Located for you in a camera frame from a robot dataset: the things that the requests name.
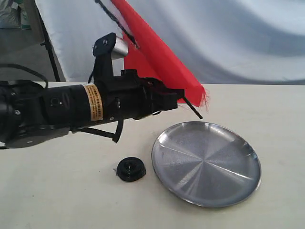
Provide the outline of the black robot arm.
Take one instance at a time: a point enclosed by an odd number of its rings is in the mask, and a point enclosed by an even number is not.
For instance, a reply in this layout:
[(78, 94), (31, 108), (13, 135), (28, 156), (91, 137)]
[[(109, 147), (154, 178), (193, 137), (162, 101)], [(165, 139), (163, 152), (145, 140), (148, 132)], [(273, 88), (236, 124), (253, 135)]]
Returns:
[(182, 89), (136, 70), (98, 76), (93, 83), (44, 88), (32, 81), (0, 84), (2, 149), (25, 148), (85, 132), (118, 142), (126, 119), (176, 109)]

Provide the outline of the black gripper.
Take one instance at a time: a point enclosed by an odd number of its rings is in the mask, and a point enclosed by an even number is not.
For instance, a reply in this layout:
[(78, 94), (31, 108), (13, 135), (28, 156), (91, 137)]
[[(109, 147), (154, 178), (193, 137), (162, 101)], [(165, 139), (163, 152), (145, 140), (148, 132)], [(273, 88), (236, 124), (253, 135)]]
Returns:
[(181, 98), (180, 94), (171, 93), (171, 89), (158, 79), (139, 78), (136, 69), (122, 70), (119, 76), (114, 76), (110, 70), (102, 71), (104, 121), (140, 120), (174, 110)]

